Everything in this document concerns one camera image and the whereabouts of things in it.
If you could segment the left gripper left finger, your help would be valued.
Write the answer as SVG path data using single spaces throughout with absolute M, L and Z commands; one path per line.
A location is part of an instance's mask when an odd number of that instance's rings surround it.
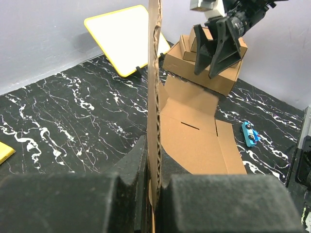
M 147 139 L 103 173 L 10 175 L 0 183 L 3 233 L 148 232 Z

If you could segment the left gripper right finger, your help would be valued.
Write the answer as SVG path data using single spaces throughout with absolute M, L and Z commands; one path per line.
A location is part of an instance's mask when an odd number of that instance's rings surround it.
M 273 175 L 192 175 L 162 152 L 160 233 L 302 233 L 287 188 Z

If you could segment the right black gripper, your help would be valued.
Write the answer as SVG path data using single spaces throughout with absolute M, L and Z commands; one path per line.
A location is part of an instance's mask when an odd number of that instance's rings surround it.
M 224 0 L 226 17 L 208 22 L 212 36 L 209 40 L 200 24 L 193 27 L 196 36 L 194 74 L 200 75 L 210 66 L 209 77 L 214 78 L 242 59 L 239 38 L 261 21 L 275 0 Z

